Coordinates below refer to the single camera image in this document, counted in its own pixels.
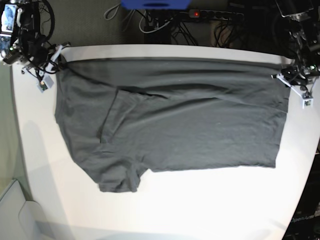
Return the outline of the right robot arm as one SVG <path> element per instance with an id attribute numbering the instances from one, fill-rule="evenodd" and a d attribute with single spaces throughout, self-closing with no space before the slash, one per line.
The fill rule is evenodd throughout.
<path id="1" fill-rule="evenodd" d="M 55 15 L 47 0 L 0 2 L 0 61 L 22 65 L 22 74 L 37 80 L 40 90 L 52 87 L 52 75 L 63 69 L 62 50 L 70 43 L 51 44 Z"/>

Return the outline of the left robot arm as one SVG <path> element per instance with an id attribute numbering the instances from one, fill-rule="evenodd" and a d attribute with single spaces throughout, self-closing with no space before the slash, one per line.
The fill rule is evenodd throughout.
<path id="1" fill-rule="evenodd" d="M 277 0 L 280 15 L 289 20 L 289 36 L 295 43 L 293 62 L 273 75 L 303 100 L 312 99 L 320 77 L 320 22 L 312 0 Z"/>

